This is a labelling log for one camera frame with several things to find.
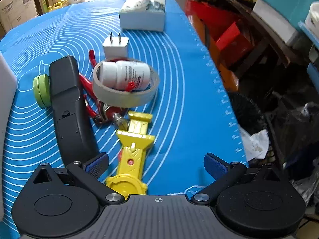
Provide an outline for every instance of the blue gripper pad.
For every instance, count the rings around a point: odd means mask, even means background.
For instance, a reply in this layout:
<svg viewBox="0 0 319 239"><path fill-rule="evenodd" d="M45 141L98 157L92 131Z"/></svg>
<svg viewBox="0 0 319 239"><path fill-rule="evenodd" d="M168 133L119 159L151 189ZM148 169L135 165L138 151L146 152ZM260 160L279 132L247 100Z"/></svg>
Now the blue gripper pad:
<svg viewBox="0 0 319 239"><path fill-rule="evenodd" d="M227 173L231 166L229 163L223 161L216 155L208 153L204 157L205 170L215 179L219 179L225 173Z"/></svg>
<svg viewBox="0 0 319 239"><path fill-rule="evenodd" d="M98 179L108 169L109 158L107 153L98 156L83 164L83 170Z"/></svg>

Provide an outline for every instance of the white power adapter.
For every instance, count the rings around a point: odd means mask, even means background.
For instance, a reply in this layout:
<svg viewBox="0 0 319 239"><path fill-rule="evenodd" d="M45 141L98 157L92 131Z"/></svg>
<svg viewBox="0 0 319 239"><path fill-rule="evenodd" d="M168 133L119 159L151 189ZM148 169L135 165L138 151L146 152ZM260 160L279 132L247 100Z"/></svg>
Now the white power adapter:
<svg viewBox="0 0 319 239"><path fill-rule="evenodd" d="M118 38L113 38L112 33L103 43L105 58L128 57L129 55L129 38L121 37L119 32Z"/></svg>

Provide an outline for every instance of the white concentric lines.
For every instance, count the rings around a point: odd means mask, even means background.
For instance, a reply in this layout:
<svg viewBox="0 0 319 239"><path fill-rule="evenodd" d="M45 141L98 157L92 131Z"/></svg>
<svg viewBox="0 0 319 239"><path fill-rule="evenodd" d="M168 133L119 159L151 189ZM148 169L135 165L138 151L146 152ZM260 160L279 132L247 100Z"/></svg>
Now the white concentric lines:
<svg viewBox="0 0 319 239"><path fill-rule="evenodd" d="M94 49L97 61L104 59L102 43L110 31L114 34L120 31L118 8L90 7L74 9L67 12L61 9L61 14L42 16L42 21L30 30L26 30L19 38L10 44L10 49L3 54L12 71L19 80L12 110L6 131L3 190L6 223L12 230L16 227L11 218L12 204L32 174L41 162L49 162L53 167L63 166L56 143L52 111L41 109L35 102L32 81L39 73L48 73L51 62L66 55L74 56L79 65L79 71L91 78L92 67L88 60L88 51ZM182 62L176 55L177 47L165 33L145 31L124 31L124 36L130 38L132 58L152 65L159 73L161 84L155 99L135 110L153 114L150 134L156 136L154 144L154 161L146 166L147 173L153 177L159 164L164 161L164 154L158 152L168 148L174 137L169 132L177 132L183 111L185 86ZM3 47L9 47L8 41L3 41ZM93 109L96 106L89 100ZM92 122L99 148L110 157L110 168L100 180L104 180L117 167L117 155L120 143L113 126L97 127Z"/></svg>

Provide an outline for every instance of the plier jaw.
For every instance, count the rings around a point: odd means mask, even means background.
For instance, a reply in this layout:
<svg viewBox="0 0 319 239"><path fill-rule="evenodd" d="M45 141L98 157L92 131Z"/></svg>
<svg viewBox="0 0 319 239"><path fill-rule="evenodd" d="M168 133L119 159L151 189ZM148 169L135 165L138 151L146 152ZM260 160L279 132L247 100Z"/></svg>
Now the plier jaw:
<svg viewBox="0 0 319 239"><path fill-rule="evenodd" d="M92 67L96 66L95 54L93 50L89 51L89 59L92 64ZM105 104L100 101L93 92L92 82L88 80L85 76L79 74L80 82L83 86L83 89L87 92L87 94L93 99L94 103L98 108L98 113L95 112L90 104L87 101L87 95L84 94L84 101L87 108L87 113L92 118L95 124L104 124L106 122L112 121L114 124L122 130L127 130L128 123L127 120L123 118L123 114L125 114L125 108L113 107Z"/></svg>

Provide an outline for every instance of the crumpled paper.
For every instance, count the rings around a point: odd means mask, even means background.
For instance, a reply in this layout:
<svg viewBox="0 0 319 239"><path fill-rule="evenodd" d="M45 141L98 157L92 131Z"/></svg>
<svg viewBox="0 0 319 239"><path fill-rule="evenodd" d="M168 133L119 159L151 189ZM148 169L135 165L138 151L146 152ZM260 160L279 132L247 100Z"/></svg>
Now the crumpled paper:
<svg viewBox="0 0 319 239"><path fill-rule="evenodd" d="M239 127L239 133L245 149L247 161L254 158L262 160L266 157L269 148L269 137L266 129L251 136L246 130Z"/></svg>

